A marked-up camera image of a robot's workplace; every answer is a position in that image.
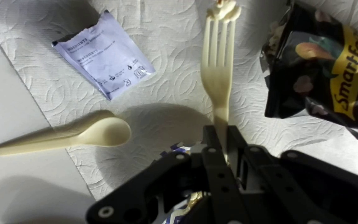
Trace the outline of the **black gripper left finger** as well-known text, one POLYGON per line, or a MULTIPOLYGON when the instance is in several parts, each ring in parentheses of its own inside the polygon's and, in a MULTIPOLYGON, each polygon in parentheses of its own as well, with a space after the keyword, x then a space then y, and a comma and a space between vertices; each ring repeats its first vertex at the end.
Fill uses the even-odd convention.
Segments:
POLYGON ((216 224, 246 224, 248 217, 240 197, 238 186, 225 162, 212 126, 202 128, 202 163, 207 176, 213 220, 216 224))

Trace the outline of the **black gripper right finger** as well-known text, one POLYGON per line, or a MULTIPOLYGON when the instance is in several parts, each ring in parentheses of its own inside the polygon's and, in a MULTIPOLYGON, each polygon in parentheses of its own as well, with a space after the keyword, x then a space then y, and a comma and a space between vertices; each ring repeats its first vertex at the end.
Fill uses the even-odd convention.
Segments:
POLYGON ((227 128, 227 150, 245 187, 241 199, 251 224, 344 224, 319 208, 266 148, 247 145, 235 126, 227 128))

